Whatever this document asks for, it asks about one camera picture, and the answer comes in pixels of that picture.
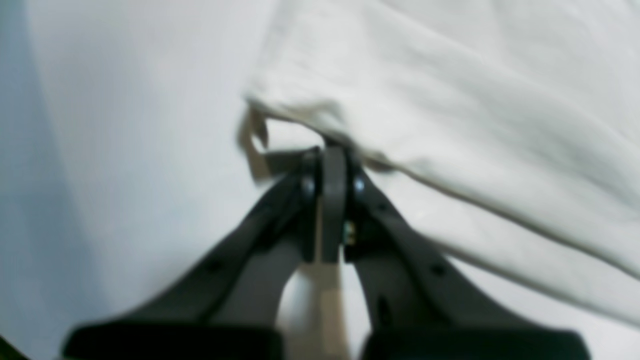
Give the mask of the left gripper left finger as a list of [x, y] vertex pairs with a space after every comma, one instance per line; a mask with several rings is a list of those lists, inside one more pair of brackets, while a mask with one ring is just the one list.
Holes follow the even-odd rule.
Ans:
[[283, 360], [275, 328], [287, 282], [315, 255], [320, 151], [269, 189], [169, 289], [110, 321], [74, 330], [66, 360]]

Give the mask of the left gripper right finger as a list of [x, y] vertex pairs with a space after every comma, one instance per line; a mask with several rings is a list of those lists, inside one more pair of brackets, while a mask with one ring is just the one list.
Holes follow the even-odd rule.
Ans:
[[371, 323], [364, 360], [589, 360], [573, 330], [537, 325], [495, 301], [400, 215], [345, 151], [346, 262]]

